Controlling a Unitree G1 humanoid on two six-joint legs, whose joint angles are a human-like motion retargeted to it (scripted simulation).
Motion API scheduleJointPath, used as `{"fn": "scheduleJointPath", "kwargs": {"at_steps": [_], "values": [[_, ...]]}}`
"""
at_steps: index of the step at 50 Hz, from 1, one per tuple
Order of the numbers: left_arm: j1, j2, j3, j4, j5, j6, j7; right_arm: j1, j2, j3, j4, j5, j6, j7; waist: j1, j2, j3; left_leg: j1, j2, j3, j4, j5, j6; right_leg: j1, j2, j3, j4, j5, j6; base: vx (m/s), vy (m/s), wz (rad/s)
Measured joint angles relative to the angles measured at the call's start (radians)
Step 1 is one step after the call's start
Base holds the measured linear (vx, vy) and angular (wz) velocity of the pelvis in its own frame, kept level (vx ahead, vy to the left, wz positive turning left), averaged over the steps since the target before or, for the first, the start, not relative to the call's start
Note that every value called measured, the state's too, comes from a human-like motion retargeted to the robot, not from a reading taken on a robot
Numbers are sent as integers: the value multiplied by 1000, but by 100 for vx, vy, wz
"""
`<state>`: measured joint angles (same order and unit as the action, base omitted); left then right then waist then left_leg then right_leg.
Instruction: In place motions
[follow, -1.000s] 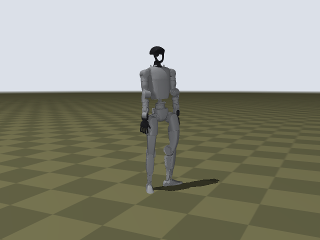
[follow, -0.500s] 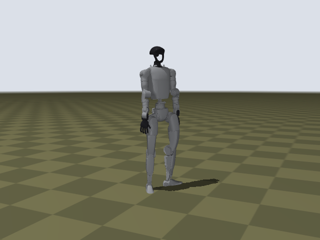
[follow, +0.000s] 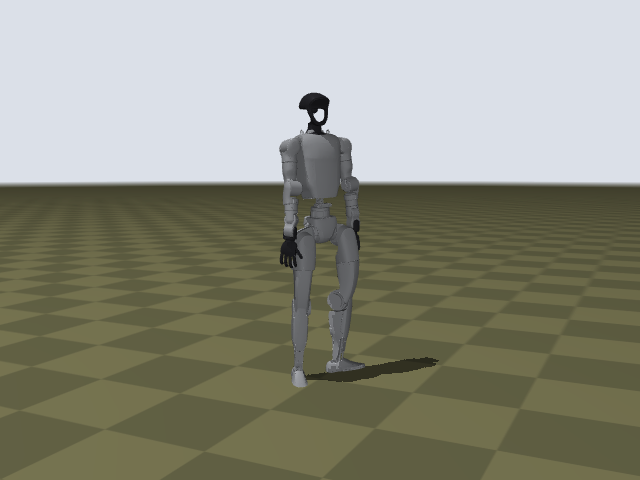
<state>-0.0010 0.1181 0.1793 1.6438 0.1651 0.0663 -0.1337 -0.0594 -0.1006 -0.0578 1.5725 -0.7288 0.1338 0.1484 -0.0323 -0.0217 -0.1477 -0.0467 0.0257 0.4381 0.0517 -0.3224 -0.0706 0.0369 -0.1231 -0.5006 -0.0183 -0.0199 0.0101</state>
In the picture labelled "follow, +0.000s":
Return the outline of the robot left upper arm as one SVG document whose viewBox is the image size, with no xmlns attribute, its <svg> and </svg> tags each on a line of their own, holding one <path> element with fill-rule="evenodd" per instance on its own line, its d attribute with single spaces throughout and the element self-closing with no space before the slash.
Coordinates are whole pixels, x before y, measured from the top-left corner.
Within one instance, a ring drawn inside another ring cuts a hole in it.
<svg viewBox="0 0 640 480">
<path fill-rule="evenodd" d="M 359 181 L 356 177 L 352 176 L 352 144 L 347 138 L 338 137 L 338 139 L 340 141 L 341 153 L 341 188 L 345 192 L 356 191 L 359 188 Z"/>
</svg>

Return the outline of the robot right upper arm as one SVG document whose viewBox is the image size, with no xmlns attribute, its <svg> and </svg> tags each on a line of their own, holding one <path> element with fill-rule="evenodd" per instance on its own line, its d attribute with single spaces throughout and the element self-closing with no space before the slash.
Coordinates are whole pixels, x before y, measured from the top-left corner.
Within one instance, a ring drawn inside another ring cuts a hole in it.
<svg viewBox="0 0 640 480">
<path fill-rule="evenodd" d="M 297 174 L 297 154 L 301 150 L 301 138 L 291 138 L 280 144 L 279 151 L 282 157 L 282 173 L 284 184 L 289 181 L 291 184 L 290 196 L 299 196 L 303 187 L 301 182 L 296 181 Z"/>
</svg>

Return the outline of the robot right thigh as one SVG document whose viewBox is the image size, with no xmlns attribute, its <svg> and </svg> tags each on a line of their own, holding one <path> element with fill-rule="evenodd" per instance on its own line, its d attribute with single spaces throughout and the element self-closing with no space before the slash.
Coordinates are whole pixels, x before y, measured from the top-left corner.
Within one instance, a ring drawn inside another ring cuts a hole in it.
<svg viewBox="0 0 640 480">
<path fill-rule="evenodd" d="M 316 242 L 313 237 L 312 227 L 304 227 L 297 230 L 297 239 L 294 240 L 297 249 L 302 255 L 302 259 L 296 252 L 297 267 L 292 261 L 291 270 L 293 270 L 294 278 L 294 309 L 298 308 L 306 310 L 307 317 L 311 314 L 310 290 L 312 282 L 313 270 L 316 264 Z"/>
</svg>

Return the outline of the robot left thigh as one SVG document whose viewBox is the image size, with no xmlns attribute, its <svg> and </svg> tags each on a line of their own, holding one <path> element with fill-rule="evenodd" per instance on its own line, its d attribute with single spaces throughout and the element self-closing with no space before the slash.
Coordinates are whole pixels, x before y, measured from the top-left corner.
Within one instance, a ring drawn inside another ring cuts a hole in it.
<svg viewBox="0 0 640 480">
<path fill-rule="evenodd" d="M 338 246 L 335 258 L 340 289 L 328 295 L 327 303 L 333 310 L 339 311 L 348 306 L 349 299 L 355 292 L 359 275 L 359 251 L 352 228 L 337 223 L 336 229 L 337 235 L 330 242 Z"/>
</svg>

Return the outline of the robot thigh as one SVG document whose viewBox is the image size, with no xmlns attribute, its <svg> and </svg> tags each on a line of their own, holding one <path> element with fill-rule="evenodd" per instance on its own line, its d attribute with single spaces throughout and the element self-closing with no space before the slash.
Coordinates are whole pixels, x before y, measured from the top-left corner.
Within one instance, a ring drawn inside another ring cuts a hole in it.
<svg viewBox="0 0 640 480">
<path fill-rule="evenodd" d="M 339 311 L 348 306 L 349 299 L 355 292 L 359 275 L 359 251 L 352 228 L 337 223 L 336 229 L 337 235 L 330 242 L 338 246 L 335 258 L 340 289 L 328 295 L 327 303 L 333 310 Z"/>
<path fill-rule="evenodd" d="M 297 230 L 297 239 L 294 240 L 297 249 L 302 255 L 302 259 L 296 252 L 297 267 L 292 261 L 291 270 L 293 270 L 294 278 L 294 309 L 298 308 L 306 310 L 307 317 L 311 314 L 310 290 L 312 282 L 313 270 L 316 264 L 316 242 L 313 237 L 312 227 L 304 227 Z"/>
</svg>

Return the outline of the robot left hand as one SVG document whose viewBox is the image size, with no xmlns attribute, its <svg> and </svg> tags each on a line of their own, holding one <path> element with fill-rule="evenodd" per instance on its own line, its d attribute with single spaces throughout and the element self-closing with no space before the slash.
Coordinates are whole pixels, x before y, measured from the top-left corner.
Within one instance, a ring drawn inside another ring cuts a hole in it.
<svg viewBox="0 0 640 480">
<path fill-rule="evenodd" d="M 356 239 L 357 239 L 357 244 L 358 244 L 358 251 L 360 250 L 360 241 L 359 241 L 359 236 L 357 234 L 357 232 L 359 231 L 359 225 L 360 225 L 359 220 L 355 220 L 354 223 L 353 223 L 353 230 L 355 231 L 355 234 L 356 234 Z"/>
</svg>

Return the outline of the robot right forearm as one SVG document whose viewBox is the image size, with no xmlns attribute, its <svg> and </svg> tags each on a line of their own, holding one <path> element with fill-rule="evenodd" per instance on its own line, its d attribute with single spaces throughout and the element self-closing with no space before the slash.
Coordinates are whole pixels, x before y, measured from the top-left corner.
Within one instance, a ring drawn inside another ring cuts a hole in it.
<svg viewBox="0 0 640 480">
<path fill-rule="evenodd" d="M 298 214 L 298 199 L 296 197 L 290 197 L 291 184 L 286 181 L 283 189 L 283 205 L 284 205 L 284 235 L 287 237 L 293 237 L 294 227 L 297 227 L 299 222 Z"/>
</svg>

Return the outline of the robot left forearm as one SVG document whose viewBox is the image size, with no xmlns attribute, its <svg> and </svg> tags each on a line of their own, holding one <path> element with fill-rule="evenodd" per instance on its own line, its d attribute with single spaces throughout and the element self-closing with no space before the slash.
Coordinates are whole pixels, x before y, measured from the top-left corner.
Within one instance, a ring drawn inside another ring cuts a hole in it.
<svg viewBox="0 0 640 480">
<path fill-rule="evenodd" d="M 353 223 L 355 220 L 359 220 L 359 207 L 358 207 L 358 192 L 356 191 L 345 193 L 344 200 L 346 204 L 346 225 L 353 229 Z M 359 225 L 360 226 L 360 225 Z"/>
</svg>

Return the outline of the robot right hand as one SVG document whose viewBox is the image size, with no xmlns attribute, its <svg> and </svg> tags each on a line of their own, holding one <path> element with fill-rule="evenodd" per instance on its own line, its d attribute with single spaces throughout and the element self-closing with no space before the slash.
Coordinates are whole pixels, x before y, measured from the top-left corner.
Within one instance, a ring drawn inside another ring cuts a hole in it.
<svg viewBox="0 0 640 480">
<path fill-rule="evenodd" d="M 287 237 L 284 235 L 284 229 L 283 229 L 283 239 L 285 240 L 284 243 L 281 246 L 281 254 L 280 254 L 280 264 L 281 265 L 285 265 L 286 267 L 290 266 L 290 268 L 293 268 L 292 266 L 292 258 L 293 258 L 293 264 L 295 267 L 297 267 L 297 263 L 296 263 L 296 252 L 298 254 L 298 256 L 300 257 L 300 259 L 302 259 L 302 255 L 299 252 L 299 250 L 297 249 L 297 244 L 295 243 L 294 240 L 297 239 L 297 228 L 294 227 L 294 231 L 293 231 L 293 237 Z M 283 263 L 283 254 L 284 256 L 284 263 Z M 288 263 L 287 264 L 287 256 L 288 256 Z"/>
</svg>

